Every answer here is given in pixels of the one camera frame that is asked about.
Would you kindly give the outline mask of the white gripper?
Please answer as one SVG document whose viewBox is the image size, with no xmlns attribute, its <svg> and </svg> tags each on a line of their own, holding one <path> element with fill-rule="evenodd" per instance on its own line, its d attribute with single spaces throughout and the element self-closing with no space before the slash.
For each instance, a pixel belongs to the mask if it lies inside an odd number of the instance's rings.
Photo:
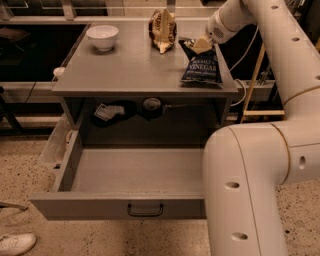
<svg viewBox="0 0 320 256">
<path fill-rule="evenodd" d="M 217 44 L 224 44 L 234 36 L 234 33 L 223 24 L 218 11 L 209 18 L 206 25 L 206 33 Z M 212 42 L 209 37 L 203 35 L 197 40 L 188 39 L 184 41 L 184 45 L 189 49 L 193 48 L 196 54 L 201 54 L 212 48 Z"/>
</svg>

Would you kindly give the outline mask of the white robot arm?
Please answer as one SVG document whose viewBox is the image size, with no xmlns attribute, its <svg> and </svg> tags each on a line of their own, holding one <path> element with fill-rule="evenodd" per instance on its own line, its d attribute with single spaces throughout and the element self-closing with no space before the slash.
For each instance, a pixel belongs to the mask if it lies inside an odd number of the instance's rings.
<svg viewBox="0 0 320 256">
<path fill-rule="evenodd" d="M 288 256 L 275 188 L 320 172 L 320 55 L 284 0 L 226 0 L 206 32 L 258 26 L 286 118 L 224 127 L 203 154 L 212 256 Z"/>
</svg>

